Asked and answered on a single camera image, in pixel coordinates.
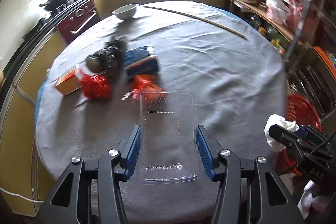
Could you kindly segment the white gloved hand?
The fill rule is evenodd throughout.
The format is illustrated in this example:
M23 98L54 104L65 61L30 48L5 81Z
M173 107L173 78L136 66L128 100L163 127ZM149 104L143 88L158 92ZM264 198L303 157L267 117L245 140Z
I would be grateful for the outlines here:
M335 196L335 193L332 196L326 195L317 195L313 197L313 190L317 190L317 184L315 184L312 180L305 185L303 189L303 194L297 204L299 212L301 213L304 220L307 220L310 209L318 211L319 213L323 213L327 206L331 203L331 198Z

